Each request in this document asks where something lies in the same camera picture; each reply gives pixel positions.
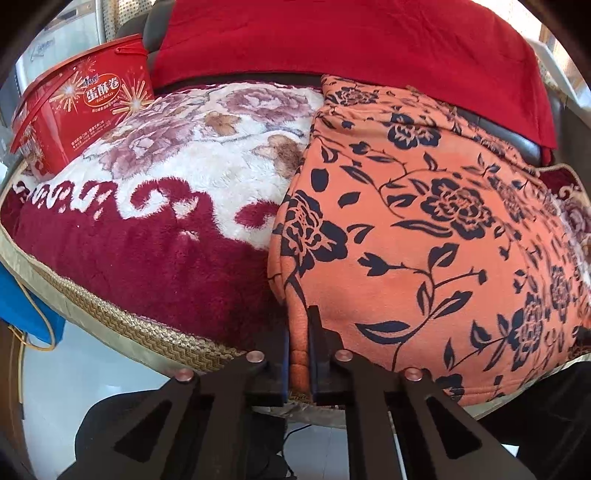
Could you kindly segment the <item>orange floral garment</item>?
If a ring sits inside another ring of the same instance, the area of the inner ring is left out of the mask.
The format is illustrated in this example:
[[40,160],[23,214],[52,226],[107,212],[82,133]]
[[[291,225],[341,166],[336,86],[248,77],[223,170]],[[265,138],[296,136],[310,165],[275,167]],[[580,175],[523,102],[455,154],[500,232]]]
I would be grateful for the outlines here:
[[519,152],[414,90],[325,76],[322,97],[270,236],[291,387],[311,388],[311,307],[345,348],[425,368],[463,405],[565,364],[590,280]]

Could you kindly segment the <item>floral plush blanket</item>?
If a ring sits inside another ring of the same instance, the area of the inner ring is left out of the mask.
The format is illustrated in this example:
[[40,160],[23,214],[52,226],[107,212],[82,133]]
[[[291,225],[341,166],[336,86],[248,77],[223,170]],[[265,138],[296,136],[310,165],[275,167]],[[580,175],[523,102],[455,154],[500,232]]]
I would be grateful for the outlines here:
[[[214,370],[260,332],[290,332],[270,286],[270,236],[322,102],[322,84],[240,82],[160,97],[53,178],[17,170],[1,197],[2,260],[68,320],[103,325],[108,343],[141,345],[150,367],[167,358]],[[531,167],[590,280],[588,230]]]

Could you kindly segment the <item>red blanket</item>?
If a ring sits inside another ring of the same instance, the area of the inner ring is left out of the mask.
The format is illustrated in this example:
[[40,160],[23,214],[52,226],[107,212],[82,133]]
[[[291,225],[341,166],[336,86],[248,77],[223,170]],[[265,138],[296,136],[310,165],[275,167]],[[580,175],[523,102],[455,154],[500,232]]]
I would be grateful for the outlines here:
[[536,145],[557,146],[536,55],[472,1],[176,1],[154,88],[232,74],[412,86]]

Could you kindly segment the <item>red egg roll box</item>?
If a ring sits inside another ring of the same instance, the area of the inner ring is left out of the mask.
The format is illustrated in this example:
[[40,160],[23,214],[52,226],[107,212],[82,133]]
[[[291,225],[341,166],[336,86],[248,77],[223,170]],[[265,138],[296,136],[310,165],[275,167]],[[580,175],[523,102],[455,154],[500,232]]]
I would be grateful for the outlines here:
[[89,145],[154,100],[139,34],[91,48],[47,70],[22,94],[10,152],[34,177],[58,174]]

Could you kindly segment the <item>blue bag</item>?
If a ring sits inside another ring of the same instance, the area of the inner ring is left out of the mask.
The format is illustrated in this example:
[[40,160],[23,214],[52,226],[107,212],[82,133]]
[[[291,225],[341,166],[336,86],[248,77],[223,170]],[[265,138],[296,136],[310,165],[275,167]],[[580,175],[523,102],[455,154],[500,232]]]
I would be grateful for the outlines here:
[[65,320],[1,266],[1,319],[48,346],[63,337]]

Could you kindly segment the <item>dark grey sofa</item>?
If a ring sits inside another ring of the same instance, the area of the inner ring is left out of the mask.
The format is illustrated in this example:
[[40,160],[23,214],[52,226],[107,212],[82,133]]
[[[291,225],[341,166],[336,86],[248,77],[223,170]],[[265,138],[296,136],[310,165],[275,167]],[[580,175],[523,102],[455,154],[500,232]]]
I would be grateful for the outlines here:
[[[115,38],[139,34],[142,38],[144,48],[147,50],[148,72],[152,73],[156,57],[159,53],[166,29],[169,23],[173,8],[173,1],[156,1],[146,13],[136,15],[126,21],[118,29]],[[320,78],[318,75],[304,74],[231,74],[218,77],[206,78],[213,82],[229,80],[263,80],[286,83],[287,85],[318,86]],[[485,117],[482,117],[470,110],[457,107],[457,113],[469,122],[481,127],[487,133],[498,137],[514,146],[522,158],[534,167],[542,167],[544,160],[552,159],[551,151],[539,146],[534,141],[507,129]]]

